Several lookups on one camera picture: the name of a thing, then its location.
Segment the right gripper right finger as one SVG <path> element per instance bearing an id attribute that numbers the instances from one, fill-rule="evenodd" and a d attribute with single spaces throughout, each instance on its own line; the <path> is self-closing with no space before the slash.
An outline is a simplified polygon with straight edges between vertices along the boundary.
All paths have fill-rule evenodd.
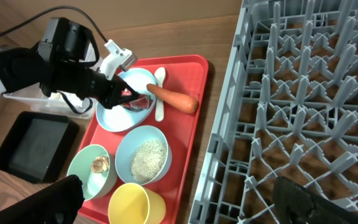
<path id="1" fill-rule="evenodd" d="M 273 204 L 281 224 L 358 224 L 357 215 L 284 176 L 275 179 Z"/>

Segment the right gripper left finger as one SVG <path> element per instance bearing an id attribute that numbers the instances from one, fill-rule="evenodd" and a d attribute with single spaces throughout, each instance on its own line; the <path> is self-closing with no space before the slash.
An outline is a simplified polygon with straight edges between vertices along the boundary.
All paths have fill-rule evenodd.
<path id="1" fill-rule="evenodd" d="M 69 175 L 0 211 L 0 224 L 72 224 L 85 201 L 82 181 Z"/>

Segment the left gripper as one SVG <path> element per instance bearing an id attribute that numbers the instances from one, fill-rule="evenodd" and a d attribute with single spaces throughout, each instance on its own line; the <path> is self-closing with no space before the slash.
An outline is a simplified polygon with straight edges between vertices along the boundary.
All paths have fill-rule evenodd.
<path id="1" fill-rule="evenodd" d="M 47 96 L 64 91 L 78 98 L 95 98 L 106 109 L 121 106 L 128 110 L 139 110 L 140 94 L 122 78 L 108 80 L 102 73 L 89 68 L 60 67 L 55 70 L 47 85 Z"/>

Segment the red snack wrapper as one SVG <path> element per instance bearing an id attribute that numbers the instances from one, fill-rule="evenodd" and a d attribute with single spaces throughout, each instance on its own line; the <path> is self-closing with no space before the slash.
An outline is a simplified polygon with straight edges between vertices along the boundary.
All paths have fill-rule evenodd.
<path id="1" fill-rule="evenodd" d="M 142 110 L 149 109 L 152 104 L 150 95 L 140 94 L 138 99 L 123 103 L 121 106 L 129 111 L 140 112 Z"/>

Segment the mint green bowl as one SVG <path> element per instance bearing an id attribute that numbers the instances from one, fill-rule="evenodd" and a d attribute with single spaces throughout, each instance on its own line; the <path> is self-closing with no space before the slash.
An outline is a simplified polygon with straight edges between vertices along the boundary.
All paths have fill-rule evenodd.
<path id="1" fill-rule="evenodd" d="M 91 172 L 91 163 L 98 156 L 109 157 L 109 170 L 100 174 Z M 86 201 L 105 196 L 117 181 L 114 157 L 98 144 L 92 144 L 81 149 L 71 161 L 67 176 L 77 175 L 82 181 L 83 195 Z"/>

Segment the brown food scrap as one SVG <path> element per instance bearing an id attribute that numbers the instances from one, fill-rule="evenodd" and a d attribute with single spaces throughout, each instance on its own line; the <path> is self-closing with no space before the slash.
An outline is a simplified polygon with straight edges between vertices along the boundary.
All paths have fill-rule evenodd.
<path id="1" fill-rule="evenodd" d="M 91 172 L 95 174 L 100 174 L 109 170 L 109 157 L 108 156 L 98 156 L 91 163 Z"/>

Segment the light blue bowl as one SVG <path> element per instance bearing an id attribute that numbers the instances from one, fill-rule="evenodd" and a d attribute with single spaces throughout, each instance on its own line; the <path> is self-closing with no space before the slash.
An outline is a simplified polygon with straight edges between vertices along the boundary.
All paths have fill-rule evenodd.
<path id="1" fill-rule="evenodd" d="M 115 155 L 115 168 L 125 182 L 147 185 L 162 179 L 172 163 L 172 150 L 164 133 L 155 126 L 129 131 Z"/>

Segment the orange carrot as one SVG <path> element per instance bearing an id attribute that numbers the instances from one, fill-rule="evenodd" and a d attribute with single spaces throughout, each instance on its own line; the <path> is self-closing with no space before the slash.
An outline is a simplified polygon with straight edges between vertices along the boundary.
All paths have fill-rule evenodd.
<path id="1" fill-rule="evenodd" d="M 154 84 L 147 84 L 146 88 L 155 96 L 158 92 L 161 92 L 160 98 L 164 102 L 184 113 L 192 114 L 198 108 L 198 101 L 190 95 L 170 91 L 164 88 L 160 89 L 157 85 Z"/>

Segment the yellow plastic cup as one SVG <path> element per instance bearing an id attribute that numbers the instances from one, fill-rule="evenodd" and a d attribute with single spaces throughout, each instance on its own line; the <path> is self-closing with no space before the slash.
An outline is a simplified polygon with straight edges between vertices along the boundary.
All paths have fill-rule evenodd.
<path id="1" fill-rule="evenodd" d="M 112 224 L 158 224 L 166 214 L 162 196 L 135 184 L 126 183 L 112 194 L 108 205 L 108 220 Z"/>

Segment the white rice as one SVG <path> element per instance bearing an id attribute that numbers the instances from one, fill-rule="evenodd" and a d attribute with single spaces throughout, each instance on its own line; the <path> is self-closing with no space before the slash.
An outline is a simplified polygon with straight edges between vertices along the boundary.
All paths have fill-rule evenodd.
<path id="1" fill-rule="evenodd" d="M 132 156 L 131 174 L 141 184 L 150 182 L 162 170 L 166 156 L 167 147 L 163 141 L 144 141 Z"/>

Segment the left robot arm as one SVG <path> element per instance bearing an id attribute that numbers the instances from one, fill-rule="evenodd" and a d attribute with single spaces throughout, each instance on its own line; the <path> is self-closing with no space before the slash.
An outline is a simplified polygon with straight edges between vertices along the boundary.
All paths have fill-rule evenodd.
<path id="1" fill-rule="evenodd" d="M 114 74 L 92 70 L 88 47 L 96 47 L 90 29 L 64 17 L 50 20 L 43 39 L 31 48 L 0 49 L 0 95 L 39 84 L 45 96 L 68 92 L 79 99 L 96 99 L 111 109 L 139 98 L 139 93 Z"/>

